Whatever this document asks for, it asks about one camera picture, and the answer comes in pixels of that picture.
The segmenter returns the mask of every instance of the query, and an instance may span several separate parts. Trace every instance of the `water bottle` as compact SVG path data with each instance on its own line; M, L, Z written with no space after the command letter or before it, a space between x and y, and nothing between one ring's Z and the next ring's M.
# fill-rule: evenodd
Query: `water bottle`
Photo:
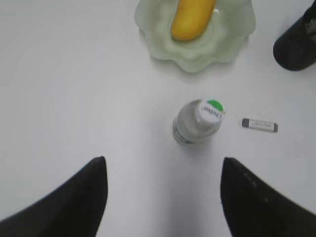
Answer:
M224 115L224 107L217 100L192 101L175 118L173 136L180 144L201 143L220 128Z

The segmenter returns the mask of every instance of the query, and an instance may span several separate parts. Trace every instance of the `eraser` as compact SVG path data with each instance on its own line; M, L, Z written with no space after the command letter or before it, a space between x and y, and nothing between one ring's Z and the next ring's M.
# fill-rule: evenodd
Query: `eraser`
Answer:
M264 121L253 120L253 119L248 119L248 118L244 118L242 120L242 126L251 128L251 129L261 130L261 131L268 131L268 132L278 131L278 124L274 122L264 122Z

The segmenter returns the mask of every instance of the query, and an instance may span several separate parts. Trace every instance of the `white table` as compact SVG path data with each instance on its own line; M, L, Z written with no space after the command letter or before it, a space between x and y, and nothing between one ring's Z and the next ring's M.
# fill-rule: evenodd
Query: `white table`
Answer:
M229 237L226 156L316 213L316 65L289 72L272 54L312 0L272 2L253 2L257 28L233 63L189 75L149 57L138 0L0 0L0 219L100 155L109 198L98 237ZM227 108L221 129L179 146L173 119L208 96Z

